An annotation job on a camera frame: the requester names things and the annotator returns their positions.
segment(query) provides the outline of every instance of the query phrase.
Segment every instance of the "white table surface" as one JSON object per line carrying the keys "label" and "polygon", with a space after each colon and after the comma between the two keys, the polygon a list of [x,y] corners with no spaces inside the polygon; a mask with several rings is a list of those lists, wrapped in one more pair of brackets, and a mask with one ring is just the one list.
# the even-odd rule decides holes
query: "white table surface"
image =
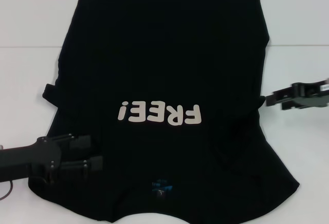
{"label": "white table surface", "polygon": [[[329,77],[329,0],[261,0],[271,36],[263,95],[294,82]],[[33,144],[47,133],[56,108],[41,94],[57,77],[57,58],[77,0],[0,0],[0,133],[5,148]],[[329,223],[329,107],[260,109],[270,145],[301,183],[297,192],[252,224]],[[0,183],[0,196],[9,183]],[[14,181],[0,201],[0,223],[87,224],[94,220],[42,200]],[[159,214],[125,217],[119,224],[185,223]]]}

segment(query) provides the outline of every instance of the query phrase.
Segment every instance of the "black t-shirt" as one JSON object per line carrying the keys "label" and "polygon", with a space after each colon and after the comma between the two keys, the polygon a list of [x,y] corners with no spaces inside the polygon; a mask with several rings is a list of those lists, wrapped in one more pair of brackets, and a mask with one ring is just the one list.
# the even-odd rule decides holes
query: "black t-shirt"
{"label": "black t-shirt", "polygon": [[242,223],[299,186],[259,125],[260,0],[79,0],[44,98],[49,136],[90,134],[104,171],[39,196],[114,222],[161,213]]}

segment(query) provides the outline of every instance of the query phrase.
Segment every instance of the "cable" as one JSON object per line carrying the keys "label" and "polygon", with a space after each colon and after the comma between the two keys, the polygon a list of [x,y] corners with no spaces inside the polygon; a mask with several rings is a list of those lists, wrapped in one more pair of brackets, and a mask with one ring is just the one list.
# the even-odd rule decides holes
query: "cable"
{"label": "cable", "polygon": [[14,185],[13,185],[12,181],[10,181],[10,190],[9,190],[9,192],[5,196],[1,197],[0,201],[4,200],[6,197],[8,197],[10,195],[10,193],[12,192],[13,186]]}
{"label": "cable", "polygon": [[[3,150],[3,149],[4,149],[4,147],[2,145],[0,145],[0,150]],[[10,181],[10,189],[9,189],[9,192],[5,196],[0,197],[0,201],[1,200],[4,200],[6,197],[8,197],[10,195],[10,193],[12,192],[13,187],[14,187],[14,185],[13,185],[12,180],[11,180]]]}

